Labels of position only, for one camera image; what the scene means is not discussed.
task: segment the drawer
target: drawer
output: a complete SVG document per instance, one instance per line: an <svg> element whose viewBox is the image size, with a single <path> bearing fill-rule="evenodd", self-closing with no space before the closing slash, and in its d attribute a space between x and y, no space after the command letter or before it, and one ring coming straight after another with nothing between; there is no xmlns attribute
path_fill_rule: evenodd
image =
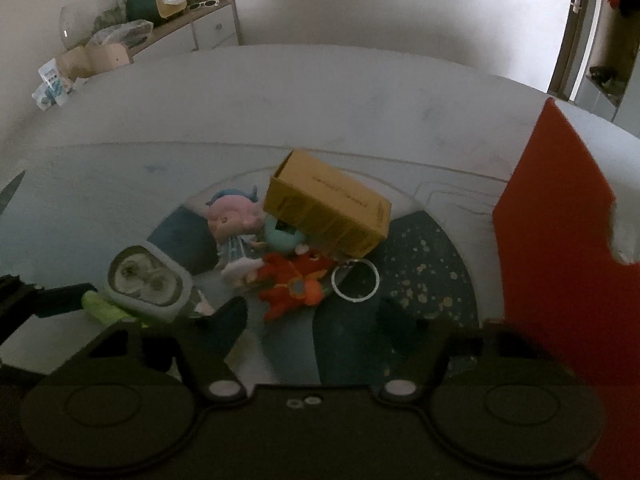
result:
<svg viewBox="0 0 640 480"><path fill-rule="evenodd" d="M176 54L185 54L192 52L195 48L193 29L189 23L141 50L133 57L133 62L147 62Z"/></svg>
<svg viewBox="0 0 640 480"><path fill-rule="evenodd" d="M238 35L237 34L232 34L231 36L226 38L225 41L220 43L216 48L220 48L221 46L238 46L238 45L239 45L239 43L238 43Z"/></svg>
<svg viewBox="0 0 640 480"><path fill-rule="evenodd" d="M199 50L209 50L227 40L229 36L237 36L233 7L228 5L201 17L193 22L193 30Z"/></svg>

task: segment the door frame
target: door frame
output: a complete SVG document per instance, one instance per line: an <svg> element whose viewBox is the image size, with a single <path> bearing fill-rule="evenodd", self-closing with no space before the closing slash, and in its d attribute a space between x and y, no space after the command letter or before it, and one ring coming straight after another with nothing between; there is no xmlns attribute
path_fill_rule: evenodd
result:
<svg viewBox="0 0 640 480"><path fill-rule="evenodd" d="M578 14L572 10L572 1L567 3L567 24L548 88L549 94L571 101L587 70L603 0L582 0Z"/></svg>

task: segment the round pad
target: round pad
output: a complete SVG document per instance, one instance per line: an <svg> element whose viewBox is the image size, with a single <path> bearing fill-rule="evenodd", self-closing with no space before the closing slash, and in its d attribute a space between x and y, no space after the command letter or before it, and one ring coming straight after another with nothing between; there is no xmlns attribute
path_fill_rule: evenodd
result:
<svg viewBox="0 0 640 480"><path fill-rule="evenodd" d="M166 374L129 357L89 359L44 379L24 399L34 447L79 468L123 468L170 448L190 428L193 397Z"/></svg>
<svg viewBox="0 0 640 480"><path fill-rule="evenodd" d="M598 439L604 411L594 391L552 361L481 360L430 400L440 434L491 466L551 469L576 462Z"/></svg>

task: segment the white wall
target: white wall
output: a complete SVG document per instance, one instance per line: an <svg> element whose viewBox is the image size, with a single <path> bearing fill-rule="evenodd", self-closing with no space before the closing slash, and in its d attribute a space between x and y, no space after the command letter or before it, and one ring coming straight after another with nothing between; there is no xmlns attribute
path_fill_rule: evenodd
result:
<svg viewBox="0 0 640 480"><path fill-rule="evenodd" d="M42 82L38 69L65 51L60 9L91 0L0 0L0 141L33 114L42 113L31 93Z"/></svg>
<svg viewBox="0 0 640 480"><path fill-rule="evenodd" d="M546 91L571 0L237 0L247 44L424 54Z"/></svg>
<svg viewBox="0 0 640 480"><path fill-rule="evenodd" d="M78 0L0 0L0 141L40 111L37 69L63 51L60 9ZM238 0L244 40L424 54L548 86L569 0Z"/></svg>

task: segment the sunglasses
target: sunglasses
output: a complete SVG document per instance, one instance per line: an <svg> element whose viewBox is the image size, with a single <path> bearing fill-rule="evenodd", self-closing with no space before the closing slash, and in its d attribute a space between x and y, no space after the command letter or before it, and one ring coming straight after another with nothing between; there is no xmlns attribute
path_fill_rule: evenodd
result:
<svg viewBox="0 0 640 480"><path fill-rule="evenodd" d="M196 10L200 7L217 7L220 4L220 0L207 0L206 2L199 2L189 6L189 10Z"/></svg>

